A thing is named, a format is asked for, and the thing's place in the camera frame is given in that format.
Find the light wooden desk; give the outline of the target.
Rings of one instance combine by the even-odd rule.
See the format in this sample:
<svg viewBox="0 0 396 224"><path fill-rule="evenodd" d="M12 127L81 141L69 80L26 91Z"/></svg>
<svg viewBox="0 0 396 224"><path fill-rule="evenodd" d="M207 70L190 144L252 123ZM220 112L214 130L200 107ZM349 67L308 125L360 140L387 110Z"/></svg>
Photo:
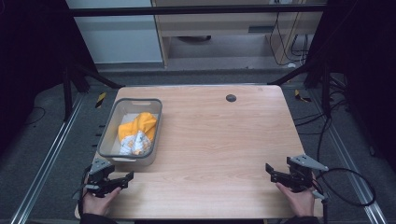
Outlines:
<svg viewBox="0 0 396 224"><path fill-rule="evenodd" d="M325 4L327 0L150 0L155 7ZM313 35L321 12L157 15L163 39L176 36L266 35L277 63L286 62L297 35Z"/></svg>

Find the white cabinet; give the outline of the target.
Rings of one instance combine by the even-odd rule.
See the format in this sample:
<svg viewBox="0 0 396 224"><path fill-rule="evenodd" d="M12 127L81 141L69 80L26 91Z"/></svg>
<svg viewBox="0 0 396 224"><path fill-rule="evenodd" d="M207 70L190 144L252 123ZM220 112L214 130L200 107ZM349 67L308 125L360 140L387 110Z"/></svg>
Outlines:
<svg viewBox="0 0 396 224"><path fill-rule="evenodd" d="M150 0L66 0L70 9L151 7ZM154 17L75 17L96 64L161 63Z"/></svg>

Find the person's left hand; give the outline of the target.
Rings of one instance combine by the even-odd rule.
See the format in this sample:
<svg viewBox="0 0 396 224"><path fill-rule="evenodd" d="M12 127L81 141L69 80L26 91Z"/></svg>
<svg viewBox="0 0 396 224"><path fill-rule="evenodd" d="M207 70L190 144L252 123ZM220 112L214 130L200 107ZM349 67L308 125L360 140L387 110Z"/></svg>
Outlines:
<svg viewBox="0 0 396 224"><path fill-rule="evenodd" d="M116 188L108 193L104 198L95 197L90 192L83 193L82 212L84 214L94 214L104 216L114 199L120 194L121 188Z"/></svg>

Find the person's right hand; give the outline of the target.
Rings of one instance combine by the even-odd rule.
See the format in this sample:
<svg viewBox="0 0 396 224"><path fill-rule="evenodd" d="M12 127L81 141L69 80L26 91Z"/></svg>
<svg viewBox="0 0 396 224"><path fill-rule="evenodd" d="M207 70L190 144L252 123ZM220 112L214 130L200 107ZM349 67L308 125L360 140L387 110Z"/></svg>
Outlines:
<svg viewBox="0 0 396 224"><path fill-rule="evenodd" d="M297 217L312 217L314 215L315 198L311 189L301 192L293 192L290 188L281 183L276 183L276 187L286 197L290 208Z"/></svg>

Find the orange and white cloth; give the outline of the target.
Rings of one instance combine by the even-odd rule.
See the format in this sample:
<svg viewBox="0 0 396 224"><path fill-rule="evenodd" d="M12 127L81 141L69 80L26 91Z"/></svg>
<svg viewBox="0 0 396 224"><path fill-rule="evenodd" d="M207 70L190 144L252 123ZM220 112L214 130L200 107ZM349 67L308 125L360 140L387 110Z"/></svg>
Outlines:
<svg viewBox="0 0 396 224"><path fill-rule="evenodd" d="M118 128L120 154L143 156L148 153L154 141L157 119L149 112L138 114L133 121Z"/></svg>

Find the grey plastic basket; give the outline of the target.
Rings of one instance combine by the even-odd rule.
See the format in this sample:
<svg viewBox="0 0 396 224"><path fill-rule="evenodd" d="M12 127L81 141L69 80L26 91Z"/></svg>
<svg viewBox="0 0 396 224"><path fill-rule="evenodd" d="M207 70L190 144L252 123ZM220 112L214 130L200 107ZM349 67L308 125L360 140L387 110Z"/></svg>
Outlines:
<svg viewBox="0 0 396 224"><path fill-rule="evenodd" d="M159 137L163 104L159 99L121 98L113 105L97 152L100 156L114 162L130 162L133 165L147 166L156 157L156 142ZM148 153L143 156L121 155L118 128L121 124L133 121L142 113L149 112L157 119L154 141Z"/></svg>

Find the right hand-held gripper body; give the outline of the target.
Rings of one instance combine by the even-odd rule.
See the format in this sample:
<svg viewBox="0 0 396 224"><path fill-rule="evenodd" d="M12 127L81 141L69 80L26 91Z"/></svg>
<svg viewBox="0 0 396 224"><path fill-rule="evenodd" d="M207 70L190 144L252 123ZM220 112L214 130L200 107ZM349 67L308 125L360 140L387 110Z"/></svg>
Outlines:
<svg viewBox="0 0 396 224"><path fill-rule="evenodd" d="M311 189L314 186L313 170L328 171L329 168L322 163L303 154L294 157L287 157L287 165L291 175L291 191L294 193Z"/></svg>

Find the black horizontal bar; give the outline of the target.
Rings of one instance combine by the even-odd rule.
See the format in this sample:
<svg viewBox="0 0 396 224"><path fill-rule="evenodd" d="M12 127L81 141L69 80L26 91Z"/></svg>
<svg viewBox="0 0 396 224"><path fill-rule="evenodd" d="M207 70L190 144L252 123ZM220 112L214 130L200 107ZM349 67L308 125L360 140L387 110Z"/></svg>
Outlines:
<svg viewBox="0 0 396 224"><path fill-rule="evenodd" d="M63 11L73 17L190 15L229 13L318 12L327 9L323 4L301 5L241 5L241 6L187 6L187 7L117 7L77 8Z"/></svg>

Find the aluminium floor rail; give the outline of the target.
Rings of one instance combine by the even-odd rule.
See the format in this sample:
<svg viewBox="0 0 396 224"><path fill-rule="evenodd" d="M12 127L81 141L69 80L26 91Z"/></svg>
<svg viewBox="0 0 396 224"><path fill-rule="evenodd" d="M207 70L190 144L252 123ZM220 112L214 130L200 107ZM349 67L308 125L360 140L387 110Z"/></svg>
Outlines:
<svg viewBox="0 0 396 224"><path fill-rule="evenodd" d="M64 145L66 137L68 136L77 116L81 109L81 104L85 98L85 93L78 93L75 102L72 104L72 111L69 118L63 122L59 132L55 136L52 142L49 152L45 159L40 165L35 178L27 190L21 204L12 216L10 224L25 224L28 217L31 214L33 207L35 206L36 200L40 195L47 179L52 170L54 163L56 162L58 155Z"/></svg>
<svg viewBox="0 0 396 224"><path fill-rule="evenodd" d="M343 164L343 167L354 172L358 172L358 166L347 152L347 148L339 132L332 123L329 125L329 135L334 145L335 152L339 160ZM373 201L372 204L364 207L364 211L370 222L372 224L388 224L385 215L383 214L380 206L375 200L374 194L370 191L368 183L364 181L361 177L357 177L353 174L349 174L348 177L361 203L368 203L370 201Z"/></svg>

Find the black metal stand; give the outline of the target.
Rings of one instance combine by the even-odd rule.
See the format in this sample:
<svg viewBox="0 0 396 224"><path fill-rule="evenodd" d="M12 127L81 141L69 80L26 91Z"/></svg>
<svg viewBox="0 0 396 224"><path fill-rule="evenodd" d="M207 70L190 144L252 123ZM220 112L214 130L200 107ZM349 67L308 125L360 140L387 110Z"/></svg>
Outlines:
<svg viewBox="0 0 396 224"><path fill-rule="evenodd" d="M310 89L321 83L321 108L325 116L331 116L330 106L330 67L326 61L312 60L304 65L292 70L285 76L269 82L269 85L281 86L288 80L297 77L302 73L307 73L304 85Z"/></svg>
<svg viewBox="0 0 396 224"><path fill-rule="evenodd" d="M122 88L121 84L117 84L81 64L67 65L62 72L64 86L64 121L68 121L73 112L71 87L75 86L78 92L88 92L90 89L90 84L85 76L92 77L111 89Z"/></svg>

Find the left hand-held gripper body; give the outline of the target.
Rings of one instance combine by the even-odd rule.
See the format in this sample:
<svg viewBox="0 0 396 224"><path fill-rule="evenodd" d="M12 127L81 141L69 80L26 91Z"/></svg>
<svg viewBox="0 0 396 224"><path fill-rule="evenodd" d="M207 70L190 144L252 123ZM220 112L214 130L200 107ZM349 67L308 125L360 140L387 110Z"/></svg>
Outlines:
<svg viewBox="0 0 396 224"><path fill-rule="evenodd" d="M88 172L85 188L96 197L104 198L115 188L115 182L108 178L114 171L115 166L111 162L99 158L94 159Z"/></svg>

